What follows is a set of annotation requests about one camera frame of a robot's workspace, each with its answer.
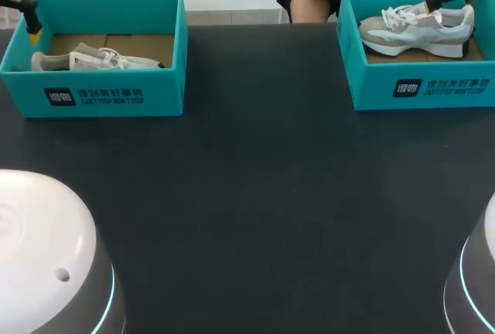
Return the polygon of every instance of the dark gray table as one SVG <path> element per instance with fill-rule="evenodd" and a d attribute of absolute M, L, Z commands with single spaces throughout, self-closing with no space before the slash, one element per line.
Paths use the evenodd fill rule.
<path fill-rule="evenodd" d="M 447 333 L 444 281 L 495 190 L 495 111 L 355 112 L 334 26 L 189 44 L 182 118 L 24 121 L 0 87 L 0 167 L 84 199 L 132 332 Z"/>

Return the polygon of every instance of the open box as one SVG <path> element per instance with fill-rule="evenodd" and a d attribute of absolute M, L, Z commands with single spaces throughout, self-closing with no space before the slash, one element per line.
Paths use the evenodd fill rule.
<path fill-rule="evenodd" d="M 423 0 L 342 0 L 337 35 L 356 110 L 495 106 L 495 0 L 477 0 L 469 54 L 462 59 L 410 49 L 395 58 L 365 52 L 359 21 Z M 456 0 L 446 8 L 465 5 Z"/>
<path fill-rule="evenodd" d="M 176 116 L 183 112 L 188 29 L 183 0 L 36 0 L 43 24 L 34 46 L 24 19 L 0 77 L 25 118 Z M 34 52 L 79 42 L 163 63 L 156 70 L 31 72 Z"/>

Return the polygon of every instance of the printed logo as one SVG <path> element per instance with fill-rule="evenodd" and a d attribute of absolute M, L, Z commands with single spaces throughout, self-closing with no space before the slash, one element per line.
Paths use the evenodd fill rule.
<path fill-rule="evenodd" d="M 416 97 L 422 82 L 423 79 L 400 79 L 392 97 Z"/>
<path fill-rule="evenodd" d="M 76 106 L 69 88 L 46 88 L 45 94 L 52 106 Z"/>

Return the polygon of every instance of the glowing blue light ring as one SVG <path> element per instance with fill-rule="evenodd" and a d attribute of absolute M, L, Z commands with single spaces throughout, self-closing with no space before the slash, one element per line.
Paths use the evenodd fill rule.
<path fill-rule="evenodd" d="M 459 269 L 461 271 L 461 284 L 463 284 L 463 289 L 464 289 L 464 294 L 466 294 L 466 298 L 467 300 L 469 301 L 469 303 L 471 304 L 471 307 L 473 308 L 474 312 L 478 315 L 478 317 L 480 318 L 481 321 L 483 321 L 483 323 L 486 325 L 486 327 L 488 329 L 491 330 L 491 332 L 495 333 L 495 329 L 492 327 L 492 325 L 490 325 L 490 323 L 483 317 L 483 315 L 481 314 L 480 310 L 474 305 L 474 302 L 473 300 L 471 299 L 471 296 L 469 295 L 468 291 L 467 291 L 467 287 L 466 287 L 466 283 L 464 282 L 464 273 L 463 273 L 463 257 L 464 257 L 464 249 L 466 249 L 466 245 L 467 245 L 467 242 L 468 242 L 469 238 L 466 240 L 466 242 L 464 243 L 464 246 L 463 246 L 463 251 L 461 251 L 461 258 L 459 260 Z"/>
<path fill-rule="evenodd" d="M 103 312 L 103 315 L 101 316 L 101 319 L 100 319 L 98 325 L 96 325 L 96 328 L 94 328 L 94 330 L 91 332 L 91 334 L 96 334 L 98 332 L 98 330 L 100 330 L 103 323 L 105 322 L 105 319 L 107 318 L 107 315 L 108 315 L 108 311 L 110 311 L 111 302 L 114 300 L 114 293 L 115 293 L 115 270 L 114 270 L 114 266 L 112 265 L 111 266 L 111 291 L 110 291 L 110 298 L 108 299 L 108 303 L 107 303 L 107 308 Z"/>

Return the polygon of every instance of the sneaker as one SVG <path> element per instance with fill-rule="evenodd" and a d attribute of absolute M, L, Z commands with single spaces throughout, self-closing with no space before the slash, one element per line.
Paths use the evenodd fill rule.
<path fill-rule="evenodd" d="M 410 48 L 441 57 L 461 58 L 474 28 L 474 9 L 439 9 L 427 13 L 423 3 L 381 11 L 361 22 L 363 44 L 379 54 L 397 56 Z"/>
<path fill-rule="evenodd" d="M 162 63 L 149 58 L 121 56 L 116 50 L 110 48 L 96 49 L 84 43 L 80 43 L 75 50 L 62 56 L 47 56 L 36 52 L 31 58 L 31 71 L 164 68 Z"/>

